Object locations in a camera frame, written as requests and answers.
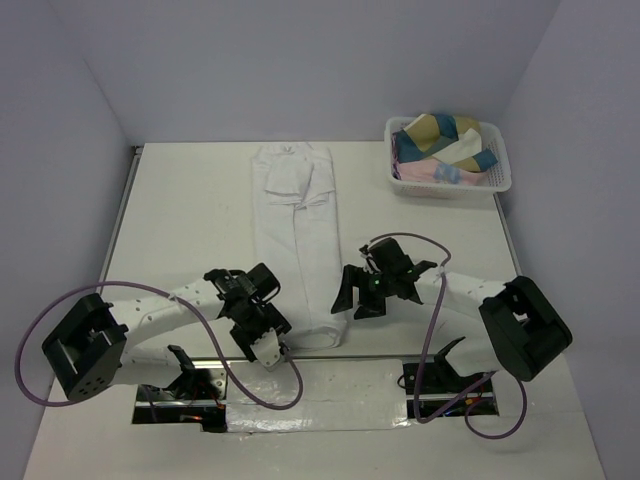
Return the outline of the white long sleeve shirt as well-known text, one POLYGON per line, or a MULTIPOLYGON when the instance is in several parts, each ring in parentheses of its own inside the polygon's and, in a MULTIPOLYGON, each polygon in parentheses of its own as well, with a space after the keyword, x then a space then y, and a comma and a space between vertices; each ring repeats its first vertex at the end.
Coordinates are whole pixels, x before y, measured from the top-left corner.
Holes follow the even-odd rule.
POLYGON ((335 348, 347 320, 331 312, 342 262, 330 151, 264 145, 251 169, 256 257, 281 284, 274 303, 291 325, 285 342, 294 350, 335 348))

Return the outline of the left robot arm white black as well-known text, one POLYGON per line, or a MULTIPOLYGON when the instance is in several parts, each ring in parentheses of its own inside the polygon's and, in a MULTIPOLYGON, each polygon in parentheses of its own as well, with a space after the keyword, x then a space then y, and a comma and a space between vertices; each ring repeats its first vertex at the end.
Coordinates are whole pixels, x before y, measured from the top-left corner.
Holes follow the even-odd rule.
POLYGON ((226 318, 230 336, 250 362, 273 369, 291 325, 271 299, 281 285, 263 263, 249 271, 213 269, 166 293, 108 302, 98 293, 79 298, 42 343, 66 398, 86 401, 111 385, 149 384, 173 398, 188 396, 196 369, 178 345, 143 343, 184 326, 226 318))

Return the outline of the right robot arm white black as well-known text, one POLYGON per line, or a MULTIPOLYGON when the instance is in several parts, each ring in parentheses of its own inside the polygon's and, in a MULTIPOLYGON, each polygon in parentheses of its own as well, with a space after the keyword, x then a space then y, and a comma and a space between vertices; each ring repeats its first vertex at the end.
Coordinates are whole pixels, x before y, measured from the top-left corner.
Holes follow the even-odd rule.
POLYGON ((475 375, 497 371, 529 382, 573 341, 529 277, 500 283, 447 272, 444 262, 412 260, 393 235, 372 240, 360 252, 365 264, 344 266, 332 313, 351 310, 356 320, 379 318, 387 313, 387 299, 398 298, 432 306, 429 337, 442 309, 484 326, 485 337, 472 340, 461 332, 434 355, 435 380, 444 390, 456 391, 475 375))

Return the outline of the silver foil tape panel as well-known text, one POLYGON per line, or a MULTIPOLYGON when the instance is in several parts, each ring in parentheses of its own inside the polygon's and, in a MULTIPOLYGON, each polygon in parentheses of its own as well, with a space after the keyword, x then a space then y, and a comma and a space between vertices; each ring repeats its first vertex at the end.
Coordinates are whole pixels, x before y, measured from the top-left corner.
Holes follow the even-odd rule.
POLYGON ((409 425, 406 395, 396 385, 398 359, 310 360, 298 363, 301 400, 291 409, 266 409, 235 385, 227 388, 226 424, 232 433, 370 431, 409 425))

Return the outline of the pink shirt in basket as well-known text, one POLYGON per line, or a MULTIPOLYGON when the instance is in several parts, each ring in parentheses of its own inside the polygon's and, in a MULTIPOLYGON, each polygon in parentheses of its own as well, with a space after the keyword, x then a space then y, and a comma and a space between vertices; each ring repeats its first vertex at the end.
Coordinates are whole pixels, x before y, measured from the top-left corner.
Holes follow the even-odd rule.
POLYGON ((451 144, 426 157, 419 150, 400 147, 393 153, 395 177, 405 182, 476 186, 498 164, 491 150, 474 146, 451 144))

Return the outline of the colourful patchwork shirt in basket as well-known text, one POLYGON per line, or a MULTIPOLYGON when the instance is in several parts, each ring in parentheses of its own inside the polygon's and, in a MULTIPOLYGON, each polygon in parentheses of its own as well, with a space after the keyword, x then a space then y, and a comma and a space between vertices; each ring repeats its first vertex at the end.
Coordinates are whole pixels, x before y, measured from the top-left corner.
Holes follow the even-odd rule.
POLYGON ((455 147, 483 147, 480 122, 472 117, 421 114, 391 136, 395 147, 419 150, 422 157, 453 144, 455 147))

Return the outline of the white plastic basket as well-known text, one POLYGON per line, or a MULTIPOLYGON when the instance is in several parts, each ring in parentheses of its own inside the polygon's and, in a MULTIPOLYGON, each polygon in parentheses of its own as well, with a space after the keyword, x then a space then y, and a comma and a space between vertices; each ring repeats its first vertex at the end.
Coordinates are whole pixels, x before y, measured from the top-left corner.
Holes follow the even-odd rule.
POLYGON ((471 199, 512 186, 503 136, 471 117, 421 114, 386 122, 386 174, 398 195, 471 199))

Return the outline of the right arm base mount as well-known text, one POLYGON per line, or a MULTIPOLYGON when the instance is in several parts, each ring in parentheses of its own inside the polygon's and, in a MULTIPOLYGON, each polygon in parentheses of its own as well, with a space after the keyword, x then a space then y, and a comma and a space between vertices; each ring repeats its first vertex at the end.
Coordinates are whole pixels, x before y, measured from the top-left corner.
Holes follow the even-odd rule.
MULTIPOLYGON (((451 341, 443 347, 432 359, 425 363, 422 383, 420 384, 420 404, 419 414, 427 417, 433 414, 438 408, 452 399, 463 389, 469 387, 474 382, 482 378, 481 373, 461 377, 446 362, 446 355, 463 340, 463 337, 451 341)), ((397 385, 405 391, 407 396, 406 407, 409 419, 414 419, 413 395, 416 386, 416 377, 419 364, 404 363, 403 373, 396 380, 397 385)), ((441 417, 463 416, 466 409, 477 404, 471 415, 497 415, 498 409, 493 395, 493 386, 487 381, 481 386, 466 394, 461 400, 449 407, 441 414, 441 417)))

